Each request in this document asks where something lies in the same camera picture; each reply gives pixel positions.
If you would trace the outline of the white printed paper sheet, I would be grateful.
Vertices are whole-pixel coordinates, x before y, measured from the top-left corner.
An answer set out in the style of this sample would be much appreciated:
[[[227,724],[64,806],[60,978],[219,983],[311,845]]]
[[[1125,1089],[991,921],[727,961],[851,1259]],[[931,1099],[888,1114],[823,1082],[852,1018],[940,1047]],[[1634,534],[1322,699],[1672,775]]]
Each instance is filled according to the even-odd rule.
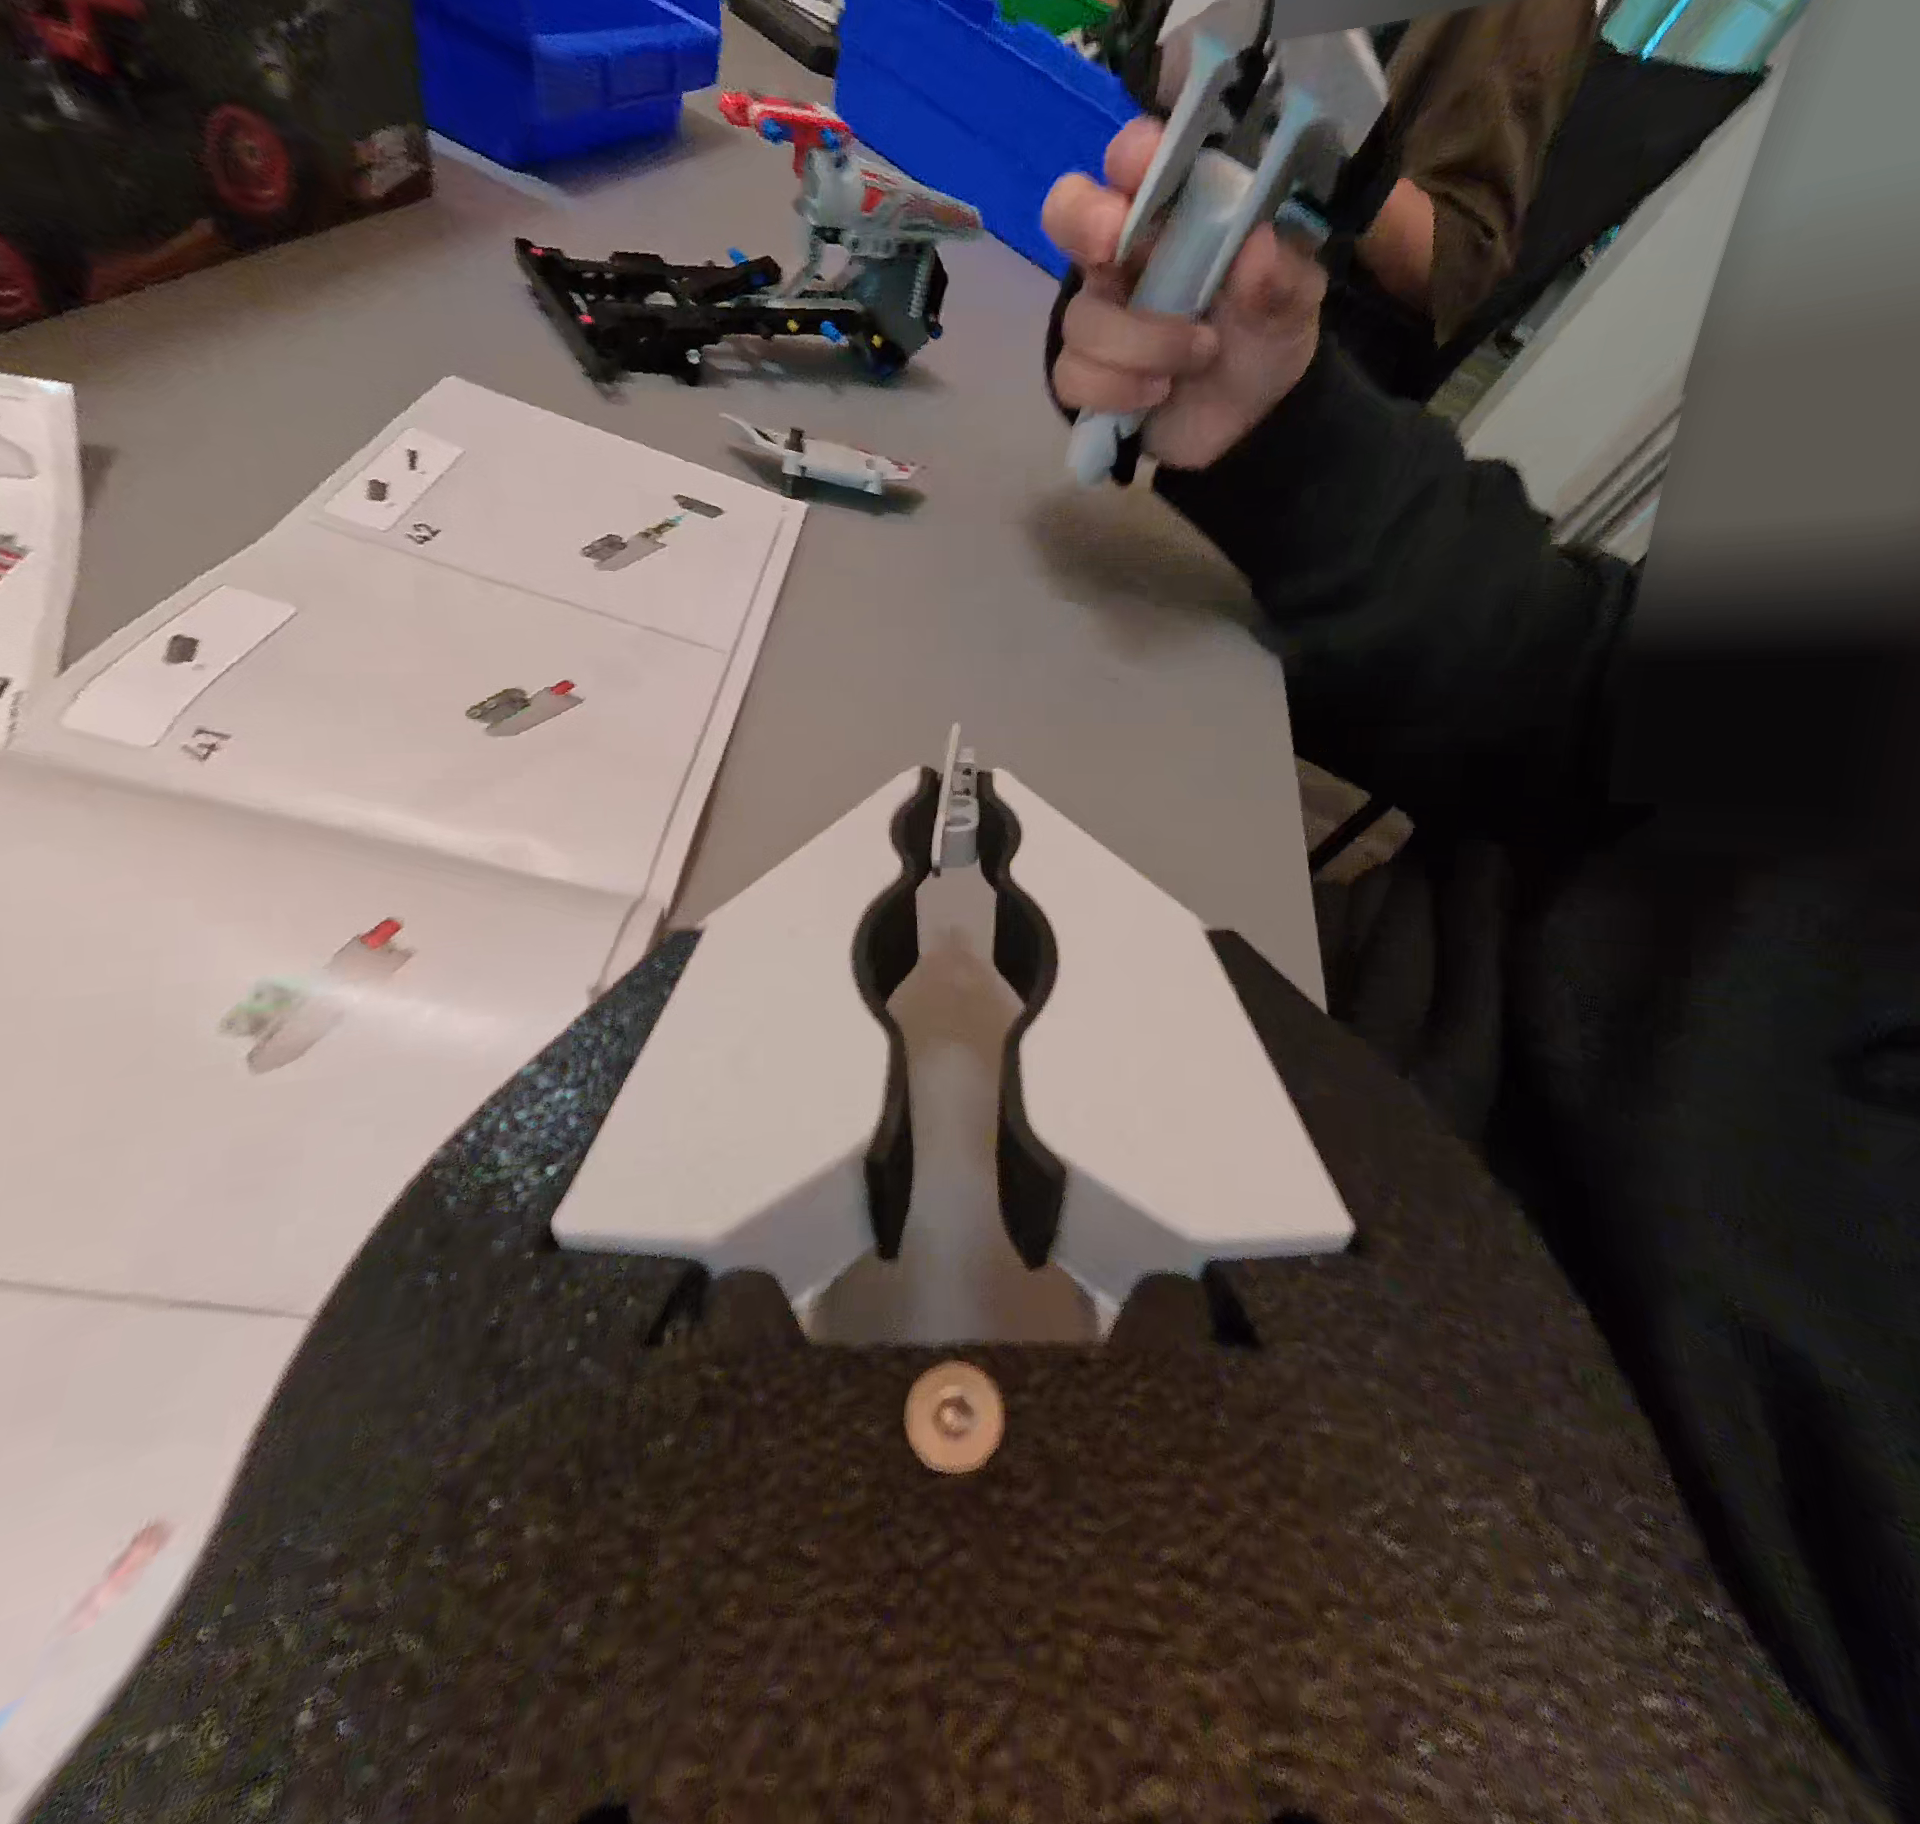
[[[84,540],[70,385],[1,374],[1,746],[60,673]]]

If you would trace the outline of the person's right hand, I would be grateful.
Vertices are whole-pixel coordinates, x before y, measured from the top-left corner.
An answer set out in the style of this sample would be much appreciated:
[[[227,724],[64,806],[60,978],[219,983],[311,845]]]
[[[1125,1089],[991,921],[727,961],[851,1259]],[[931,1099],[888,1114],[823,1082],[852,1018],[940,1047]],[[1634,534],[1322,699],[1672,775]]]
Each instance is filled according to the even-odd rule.
[[[1159,145],[1136,118],[1107,145],[1100,176],[1061,178],[1043,228],[1069,258],[1043,374],[1064,416],[1140,418],[1143,451],[1165,466],[1210,466],[1305,377],[1319,342],[1327,269],[1294,236],[1252,233],[1210,308],[1187,321],[1138,301],[1119,228]]]

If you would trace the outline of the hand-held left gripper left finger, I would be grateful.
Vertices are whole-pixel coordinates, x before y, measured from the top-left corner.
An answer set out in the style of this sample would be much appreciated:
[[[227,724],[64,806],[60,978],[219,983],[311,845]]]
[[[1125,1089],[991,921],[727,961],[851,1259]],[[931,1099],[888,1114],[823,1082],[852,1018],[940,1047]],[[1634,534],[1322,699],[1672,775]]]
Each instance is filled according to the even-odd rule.
[[[552,1215],[572,1251],[768,1274],[814,1300],[898,1259],[915,1185],[890,996],[919,960],[934,770],[912,770],[720,906]]]

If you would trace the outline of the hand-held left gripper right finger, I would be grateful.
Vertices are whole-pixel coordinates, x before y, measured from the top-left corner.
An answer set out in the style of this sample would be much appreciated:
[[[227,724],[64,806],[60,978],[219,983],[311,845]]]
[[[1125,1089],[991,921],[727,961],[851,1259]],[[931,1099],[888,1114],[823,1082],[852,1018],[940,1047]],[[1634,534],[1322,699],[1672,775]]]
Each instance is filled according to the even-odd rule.
[[[1202,920],[1007,770],[980,777],[1005,1233],[1117,1325],[1149,1277],[1335,1255],[1333,1177]]]

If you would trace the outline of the toy box with vehicle print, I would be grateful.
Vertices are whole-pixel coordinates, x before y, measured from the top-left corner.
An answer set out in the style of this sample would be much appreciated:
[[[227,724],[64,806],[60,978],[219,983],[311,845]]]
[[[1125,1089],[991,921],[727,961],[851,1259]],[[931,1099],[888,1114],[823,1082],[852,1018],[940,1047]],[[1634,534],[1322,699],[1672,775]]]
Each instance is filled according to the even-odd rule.
[[[433,186],[413,0],[1,0],[4,331]]]

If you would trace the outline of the blue plastic storage bin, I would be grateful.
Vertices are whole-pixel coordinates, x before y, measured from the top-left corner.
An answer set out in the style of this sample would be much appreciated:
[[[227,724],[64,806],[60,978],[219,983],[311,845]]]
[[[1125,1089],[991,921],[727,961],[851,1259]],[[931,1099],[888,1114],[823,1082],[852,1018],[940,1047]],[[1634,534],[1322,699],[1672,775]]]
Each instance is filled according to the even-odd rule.
[[[991,0],[842,0],[837,40],[834,105],[854,136],[1063,276],[1043,198],[1069,174],[1099,174],[1138,116],[1125,85]]]
[[[722,0],[413,0],[425,126],[514,172],[672,134]]]

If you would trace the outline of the small white toy brick part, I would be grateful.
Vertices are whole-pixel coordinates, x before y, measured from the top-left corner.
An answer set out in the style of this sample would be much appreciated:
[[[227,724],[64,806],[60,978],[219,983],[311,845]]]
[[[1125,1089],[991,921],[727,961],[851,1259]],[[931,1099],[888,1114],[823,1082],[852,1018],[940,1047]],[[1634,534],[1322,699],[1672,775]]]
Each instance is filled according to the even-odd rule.
[[[904,505],[924,495],[920,466],[883,449],[843,443],[800,426],[768,426],[720,414],[731,449],[768,486],[787,495],[847,492],[877,505]]]

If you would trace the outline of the open toy instruction booklet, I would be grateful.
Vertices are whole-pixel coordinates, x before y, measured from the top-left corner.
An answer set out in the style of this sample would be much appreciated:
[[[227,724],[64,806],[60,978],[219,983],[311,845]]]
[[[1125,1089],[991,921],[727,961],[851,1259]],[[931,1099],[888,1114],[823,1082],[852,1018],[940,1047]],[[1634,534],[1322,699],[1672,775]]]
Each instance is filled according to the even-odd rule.
[[[4,1820],[395,1195],[648,946],[800,516],[438,382],[4,730]]]

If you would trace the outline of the person's right forearm black sleeve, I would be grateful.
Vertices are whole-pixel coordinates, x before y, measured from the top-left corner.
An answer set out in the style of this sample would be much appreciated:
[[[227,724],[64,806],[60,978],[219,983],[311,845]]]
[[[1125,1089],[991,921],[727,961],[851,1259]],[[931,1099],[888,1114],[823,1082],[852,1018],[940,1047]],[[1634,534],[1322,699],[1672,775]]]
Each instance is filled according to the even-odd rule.
[[[1640,567],[1555,541],[1518,474],[1333,344],[1210,466],[1155,490],[1243,574],[1294,749],[1415,823],[1587,841]]]

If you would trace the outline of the small grey toy brick piece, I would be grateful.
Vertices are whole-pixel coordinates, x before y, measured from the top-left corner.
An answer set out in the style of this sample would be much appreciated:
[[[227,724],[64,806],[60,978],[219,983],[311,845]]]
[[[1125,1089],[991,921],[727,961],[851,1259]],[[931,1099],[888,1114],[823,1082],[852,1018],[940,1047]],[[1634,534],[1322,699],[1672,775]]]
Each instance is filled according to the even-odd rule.
[[[963,738],[962,723],[950,723],[930,826],[931,877],[946,877],[976,865],[990,783],[991,770],[978,765],[975,747]]]

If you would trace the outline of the person's black clothing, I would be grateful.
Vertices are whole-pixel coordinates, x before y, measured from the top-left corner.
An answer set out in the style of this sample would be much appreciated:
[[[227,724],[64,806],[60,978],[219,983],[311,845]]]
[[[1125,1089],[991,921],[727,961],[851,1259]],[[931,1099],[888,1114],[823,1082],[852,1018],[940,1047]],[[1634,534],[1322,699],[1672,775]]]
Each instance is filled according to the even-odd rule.
[[[1335,564],[1262,605],[1409,819],[1333,1016],[1590,1303],[1751,1626],[1916,1820],[1916,644],[1643,635],[1637,572]]]

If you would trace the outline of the black toy brick vehicle model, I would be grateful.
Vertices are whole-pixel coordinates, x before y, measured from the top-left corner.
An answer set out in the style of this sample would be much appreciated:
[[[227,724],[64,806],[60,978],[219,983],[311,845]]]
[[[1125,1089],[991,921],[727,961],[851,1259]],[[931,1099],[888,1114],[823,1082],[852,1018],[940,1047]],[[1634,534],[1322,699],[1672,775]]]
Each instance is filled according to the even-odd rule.
[[[866,156],[832,107],[752,89],[720,118],[790,150],[800,263],[731,250],[678,263],[656,253],[573,256],[519,237],[514,262],[545,321],[599,389],[631,373],[694,384],[720,342],[815,341],[898,374],[943,335],[943,246],[984,236],[972,204]]]

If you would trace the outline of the light grey desk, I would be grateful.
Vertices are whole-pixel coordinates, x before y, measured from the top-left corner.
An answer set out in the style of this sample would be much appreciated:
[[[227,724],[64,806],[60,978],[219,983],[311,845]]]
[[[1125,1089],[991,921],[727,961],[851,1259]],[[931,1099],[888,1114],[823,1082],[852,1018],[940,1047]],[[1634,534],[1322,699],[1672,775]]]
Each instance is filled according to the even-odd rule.
[[[587,385],[510,241],[798,258],[788,159],[690,98],[648,150],[519,176],[435,142],[435,196],[4,337],[74,388],[79,655],[263,534],[429,385],[460,374],[738,472],[722,416],[788,420],[924,466],[920,499],[814,495],[674,921],[877,783],[980,760],[1237,930],[1309,1000],[1323,974],[1284,675],[1239,576],[1151,492],[1080,490],[1042,384],[1053,281],[990,237],[946,253],[945,337],[888,385],[800,342],[701,388]]]

